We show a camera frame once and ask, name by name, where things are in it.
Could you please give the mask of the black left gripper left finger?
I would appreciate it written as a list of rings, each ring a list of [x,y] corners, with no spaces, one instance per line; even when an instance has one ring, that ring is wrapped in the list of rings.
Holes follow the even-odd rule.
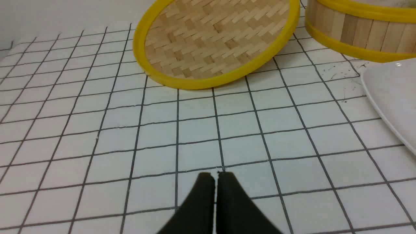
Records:
[[[215,180],[200,173],[188,196],[159,234],[212,234],[214,223]]]

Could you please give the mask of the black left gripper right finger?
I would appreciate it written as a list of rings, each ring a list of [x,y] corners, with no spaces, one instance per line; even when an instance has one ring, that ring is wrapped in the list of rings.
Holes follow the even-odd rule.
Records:
[[[216,232],[217,234],[282,233],[248,197],[232,172],[218,174]]]

